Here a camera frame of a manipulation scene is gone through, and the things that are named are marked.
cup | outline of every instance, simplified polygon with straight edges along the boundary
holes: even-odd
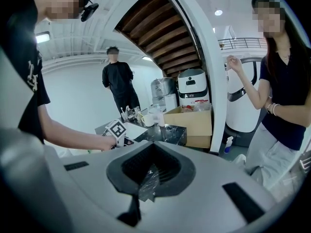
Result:
[[[152,114],[145,115],[141,120],[145,124],[146,127],[151,127],[154,125],[154,118]]]
[[[126,113],[126,112],[122,112],[122,113],[121,113],[121,116],[122,116],[122,119],[123,119],[124,121],[126,121],[126,120],[128,119],[127,113]]]
[[[159,126],[160,127],[164,127],[165,126],[165,122],[164,122],[164,115],[163,115],[163,113],[158,113],[157,117],[158,117],[158,120],[159,120]]]

bottle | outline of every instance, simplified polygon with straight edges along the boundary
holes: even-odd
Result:
[[[230,147],[232,145],[232,140],[233,140],[233,136],[228,137],[227,143],[225,145],[225,153],[229,153],[230,152]]]
[[[159,126],[160,127],[164,127],[165,126],[165,122],[164,122],[164,115],[162,112],[157,114],[158,120],[159,120]]]

long dark hair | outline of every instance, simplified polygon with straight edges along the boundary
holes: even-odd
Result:
[[[308,93],[311,88],[311,62],[310,55],[308,53],[305,43],[302,41],[300,35],[298,34],[292,20],[289,18],[284,8],[280,7],[279,2],[274,0],[252,0],[252,7],[256,9],[258,7],[258,2],[264,2],[269,4],[270,8],[277,8],[280,11],[281,19],[285,20],[285,31],[289,37],[291,43],[291,52],[299,56],[297,68],[299,69],[300,78],[304,90]],[[276,69],[273,62],[273,54],[276,52],[276,42],[272,37],[269,37],[267,33],[263,33],[267,40],[268,45],[268,55],[267,55],[267,66],[270,75],[277,81]]]

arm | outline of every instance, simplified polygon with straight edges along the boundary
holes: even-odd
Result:
[[[227,57],[227,63],[237,73],[253,106],[257,110],[261,109],[269,97],[270,82],[266,79],[260,79],[258,90],[256,90],[244,73],[242,63],[238,58],[230,55]]]
[[[252,83],[248,80],[243,70],[237,74],[255,109],[261,109],[269,97],[270,82],[264,79],[260,80],[258,90],[256,90]]]
[[[128,78],[132,81],[134,79],[133,72],[132,72],[130,66],[127,63],[125,63],[125,64],[126,64]]]
[[[110,82],[109,82],[109,78],[108,78],[107,68],[103,69],[102,79],[103,79],[104,87],[106,87],[107,89],[110,90]]]
[[[272,103],[271,99],[268,99],[267,104]],[[285,121],[301,125],[303,127],[309,127],[311,124],[311,92],[307,96],[304,105],[277,105],[269,107],[269,111],[277,117],[282,118]]]
[[[112,136],[75,131],[52,120],[45,105],[39,106],[38,112],[44,139],[55,145],[70,149],[110,150],[116,144]]]

woman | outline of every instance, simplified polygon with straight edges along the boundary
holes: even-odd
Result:
[[[230,55],[227,63],[239,76],[254,107],[268,111],[251,141],[244,167],[269,189],[293,162],[311,123],[310,52],[279,3],[252,0],[252,7],[268,45],[268,54],[261,61],[258,90],[249,82],[238,58]]]

